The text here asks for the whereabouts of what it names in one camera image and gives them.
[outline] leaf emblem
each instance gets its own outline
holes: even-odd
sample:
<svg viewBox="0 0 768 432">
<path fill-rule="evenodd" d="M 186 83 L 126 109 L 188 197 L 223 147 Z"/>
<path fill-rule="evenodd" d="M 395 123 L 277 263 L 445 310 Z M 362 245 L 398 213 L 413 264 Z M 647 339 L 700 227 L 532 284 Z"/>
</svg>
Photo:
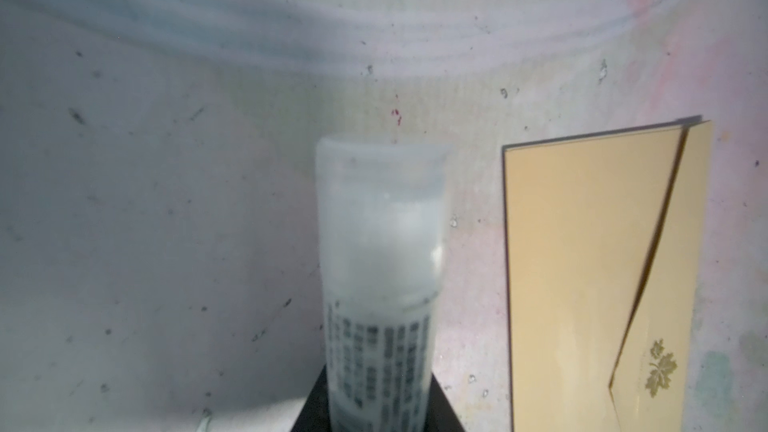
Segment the leaf emblem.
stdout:
<svg viewBox="0 0 768 432">
<path fill-rule="evenodd" d="M 670 352 L 662 355 L 664 353 L 663 343 L 664 340 L 659 339 L 658 341 L 655 341 L 654 346 L 650 348 L 651 357 L 657 361 L 650 363 L 652 369 L 650 370 L 648 380 L 645 382 L 645 388 L 650 390 L 650 396 L 652 398 L 656 397 L 660 388 L 670 388 L 670 382 L 672 381 L 670 375 L 677 369 L 677 361 L 674 360 L 673 353 Z"/>
</svg>

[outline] envelope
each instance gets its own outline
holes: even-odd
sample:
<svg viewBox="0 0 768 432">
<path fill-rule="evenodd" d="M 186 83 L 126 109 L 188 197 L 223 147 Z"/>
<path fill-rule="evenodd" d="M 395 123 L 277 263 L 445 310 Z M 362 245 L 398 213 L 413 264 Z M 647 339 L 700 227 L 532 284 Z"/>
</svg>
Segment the envelope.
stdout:
<svg viewBox="0 0 768 432">
<path fill-rule="evenodd" d="M 504 148 L 514 432 L 680 431 L 711 135 Z"/>
</svg>

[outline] white plastic tube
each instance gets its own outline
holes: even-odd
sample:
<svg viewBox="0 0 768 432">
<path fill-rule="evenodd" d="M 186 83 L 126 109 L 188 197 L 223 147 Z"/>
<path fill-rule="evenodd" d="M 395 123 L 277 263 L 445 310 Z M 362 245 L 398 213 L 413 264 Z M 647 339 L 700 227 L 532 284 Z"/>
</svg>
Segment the white plastic tube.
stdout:
<svg viewBox="0 0 768 432">
<path fill-rule="evenodd" d="M 421 432 L 442 288 L 448 148 L 324 138 L 320 266 L 333 432 Z"/>
</svg>

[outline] stained white surface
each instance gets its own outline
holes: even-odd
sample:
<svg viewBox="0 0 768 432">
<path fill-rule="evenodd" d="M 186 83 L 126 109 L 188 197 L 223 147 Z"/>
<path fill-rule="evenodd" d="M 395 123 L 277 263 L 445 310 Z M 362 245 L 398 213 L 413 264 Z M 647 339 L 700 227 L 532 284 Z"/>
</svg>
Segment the stained white surface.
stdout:
<svg viewBox="0 0 768 432">
<path fill-rule="evenodd" d="M 0 0 L 0 430 L 186 431 L 204 408 L 213 431 L 288 430 L 323 363 L 329 132 L 456 148 L 435 373 L 468 430 L 508 430 L 501 146 L 693 114 L 716 138 L 684 429 L 764 430 L 767 4 L 684 0 L 587 49 L 398 78 L 202 60 Z"/>
</svg>

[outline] envelope flap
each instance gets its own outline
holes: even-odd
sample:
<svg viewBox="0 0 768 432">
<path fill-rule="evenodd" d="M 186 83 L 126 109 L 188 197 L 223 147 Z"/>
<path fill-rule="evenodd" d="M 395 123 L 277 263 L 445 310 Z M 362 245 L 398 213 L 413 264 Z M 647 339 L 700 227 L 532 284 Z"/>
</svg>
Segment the envelope flap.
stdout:
<svg viewBox="0 0 768 432">
<path fill-rule="evenodd" d="M 681 130 L 504 151 L 515 432 L 618 430 L 608 383 Z"/>
<path fill-rule="evenodd" d="M 680 430 L 711 135 L 711 122 L 684 133 L 658 244 L 612 379 L 621 432 Z"/>
</svg>

